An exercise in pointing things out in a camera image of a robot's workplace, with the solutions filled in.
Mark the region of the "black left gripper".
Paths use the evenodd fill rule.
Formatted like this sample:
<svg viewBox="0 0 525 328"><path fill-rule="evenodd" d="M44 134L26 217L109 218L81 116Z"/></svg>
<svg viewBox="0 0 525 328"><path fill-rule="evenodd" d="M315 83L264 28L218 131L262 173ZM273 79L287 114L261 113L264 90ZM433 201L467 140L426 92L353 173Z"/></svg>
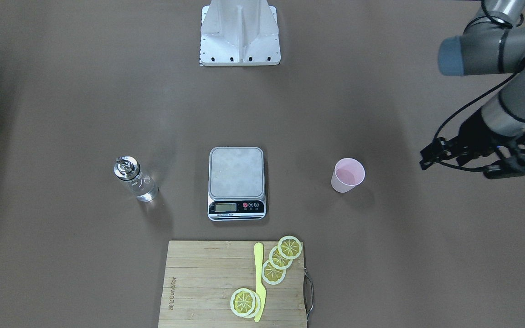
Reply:
<svg viewBox="0 0 525 328"><path fill-rule="evenodd" d="M516 132L513 136L495 133L485 123L481 109L461 124L456 138L436 138L431 147L420 151L421 170L427 170L434 164L459 169L471 160L496 154L497 161L479 168L486 178L525 176L525 131ZM447 162L455 157L458 165Z"/></svg>

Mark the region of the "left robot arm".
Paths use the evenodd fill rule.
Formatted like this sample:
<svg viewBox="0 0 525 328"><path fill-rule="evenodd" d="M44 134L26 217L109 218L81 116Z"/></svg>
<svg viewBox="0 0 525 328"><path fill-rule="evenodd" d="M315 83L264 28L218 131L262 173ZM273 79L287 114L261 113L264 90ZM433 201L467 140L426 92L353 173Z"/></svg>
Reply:
<svg viewBox="0 0 525 328"><path fill-rule="evenodd" d="M525 0L482 0L459 36L439 47L445 76L506 73L484 96L490 99L447 140L436 131L420 152L422 170L434 164L487 179L525 176Z"/></svg>

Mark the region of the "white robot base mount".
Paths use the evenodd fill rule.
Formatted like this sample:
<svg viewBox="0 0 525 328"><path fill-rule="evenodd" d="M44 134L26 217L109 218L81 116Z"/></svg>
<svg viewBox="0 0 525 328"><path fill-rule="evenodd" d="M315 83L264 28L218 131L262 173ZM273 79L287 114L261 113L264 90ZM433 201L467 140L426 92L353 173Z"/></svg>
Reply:
<svg viewBox="0 0 525 328"><path fill-rule="evenodd" d="M204 67L279 65L278 12L266 0L212 0L201 9Z"/></svg>

